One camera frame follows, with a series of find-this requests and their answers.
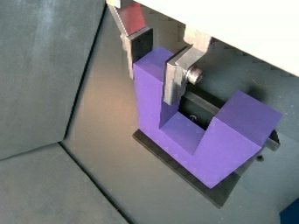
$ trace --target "silver metal bracket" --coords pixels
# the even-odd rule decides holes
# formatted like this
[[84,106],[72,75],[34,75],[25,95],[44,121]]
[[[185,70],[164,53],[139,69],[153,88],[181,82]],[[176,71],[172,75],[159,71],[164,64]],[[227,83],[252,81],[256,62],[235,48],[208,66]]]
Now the silver metal bracket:
[[153,29],[145,26],[140,3],[129,0],[106,0],[106,5],[121,32],[123,48],[127,51],[128,72],[133,76],[133,63],[153,49]]
[[185,26],[184,41],[191,46],[184,47],[165,65],[163,101],[168,105],[180,100],[187,82],[195,85],[201,80],[203,71],[196,67],[195,62],[208,51],[211,36]]

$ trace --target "purple foam block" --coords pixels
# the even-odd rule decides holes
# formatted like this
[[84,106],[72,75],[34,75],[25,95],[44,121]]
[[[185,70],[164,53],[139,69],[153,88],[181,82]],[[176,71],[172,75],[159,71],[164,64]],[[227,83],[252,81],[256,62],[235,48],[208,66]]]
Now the purple foam block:
[[168,106],[163,100],[172,55],[159,47],[133,65],[139,129],[212,188],[257,153],[281,114],[237,91],[204,131],[177,112],[179,102]]

